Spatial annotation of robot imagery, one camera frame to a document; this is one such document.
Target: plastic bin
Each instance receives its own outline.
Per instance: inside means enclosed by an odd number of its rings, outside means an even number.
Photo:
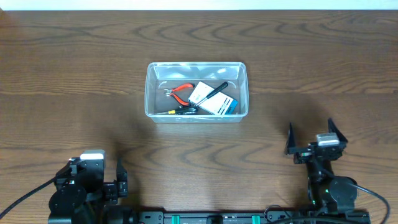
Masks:
[[[229,83],[222,93],[238,101],[232,114],[213,115],[199,109],[196,115],[158,115],[155,113],[177,109],[180,104],[164,89],[176,88],[184,83],[199,82],[216,88]],[[176,94],[188,101],[192,90]],[[145,114],[156,123],[235,123],[240,122],[249,110],[248,75],[241,62],[154,62],[148,66],[145,85]]]

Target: wood grain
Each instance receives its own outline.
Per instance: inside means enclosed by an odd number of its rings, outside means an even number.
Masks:
[[[283,155],[326,130],[349,139],[333,163],[385,196],[398,223],[398,12],[5,12],[0,15],[0,210],[86,149],[122,156],[123,204],[263,210],[307,203],[305,167]],[[144,113],[151,62],[240,61],[249,114],[238,124],[155,124]],[[1,223],[46,223],[47,187]],[[360,194],[374,223],[384,207]]]

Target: black cable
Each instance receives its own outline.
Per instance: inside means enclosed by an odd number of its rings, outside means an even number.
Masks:
[[[321,170],[323,173],[325,173],[328,177],[330,177],[330,178],[332,178],[332,179],[334,179],[334,178],[336,177],[335,175],[333,175],[333,174],[332,174],[331,172],[329,172],[328,170],[322,168],[322,167],[320,166],[320,164],[318,163],[318,161],[317,161],[314,157],[313,157],[313,163],[318,167],[319,170]],[[390,212],[391,212],[391,207],[390,207],[390,205],[389,205],[387,199],[385,199],[383,196],[381,196],[381,195],[379,195],[379,194],[377,194],[377,193],[375,193],[375,192],[373,192],[373,191],[371,191],[371,190],[369,190],[369,189],[366,189],[366,188],[364,188],[364,187],[361,187],[361,186],[359,186],[359,185],[352,184],[352,183],[347,183],[347,184],[350,185],[350,186],[352,186],[352,187],[355,187],[355,188],[357,188],[357,189],[359,189],[359,190],[362,190],[363,192],[366,192],[366,193],[368,193],[368,194],[370,194],[370,195],[373,195],[373,196],[377,197],[378,199],[380,199],[380,200],[386,205],[386,210],[387,210],[387,212],[386,212],[386,214],[384,215],[383,220],[380,222],[380,224],[385,224],[385,223],[387,222],[387,219],[390,217]]]
[[[286,214],[289,218],[291,217],[291,216],[285,211],[285,209],[284,209],[282,206],[280,206],[280,205],[270,205],[270,206],[268,206],[268,207],[266,208],[266,210],[264,211],[264,218],[265,218],[267,221],[272,222],[271,220],[268,219],[268,209],[270,209],[271,207],[278,207],[278,208],[281,208],[282,211],[284,211],[285,214]]]
[[[70,169],[66,170],[65,172],[56,175],[55,177],[53,177],[51,180],[47,181],[46,183],[38,186],[36,189],[30,191],[28,194],[25,194],[24,196],[22,196],[20,199],[16,200],[14,203],[12,203],[10,206],[8,206],[2,213],[0,213],[0,220],[9,212],[11,211],[11,209],[13,209],[15,206],[17,206],[19,203],[21,203],[23,200],[27,199],[28,197],[32,196],[34,193],[42,190],[43,188],[45,188],[46,186],[52,184],[58,177],[60,177],[61,175],[64,175],[66,173],[70,172]]]
[[[330,223],[340,223],[340,224],[358,224],[358,222],[345,220],[342,218],[333,217],[290,217],[284,218],[277,221],[269,222],[268,224],[280,224],[280,223],[294,223],[300,221],[318,221],[318,222],[330,222]]]
[[[386,208],[387,208],[387,212],[386,212],[386,214],[384,215],[384,218],[383,218],[383,220],[380,222],[380,224],[385,224],[385,223],[387,222],[387,219],[390,217],[390,212],[391,212],[391,208],[390,208],[390,205],[388,204],[387,199],[385,199],[385,198],[382,197],[381,195],[379,195],[379,194],[377,194],[377,193],[375,193],[375,192],[373,192],[373,191],[371,191],[371,190],[369,190],[369,189],[366,189],[366,188],[364,188],[364,187],[361,187],[361,186],[359,186],[359,185],[351,184],[351,183],[348,183],[348,185],[353,186],[353,187],[356,187],[357,189],[362,190],[363,192],[366,192],[366,193],[368,193],[368,194],[370,194],[370,195],[373,195],[373,196],[377,197],[378,199],[380,199],[382,202],[384,202],[384,204],[386,205]]]

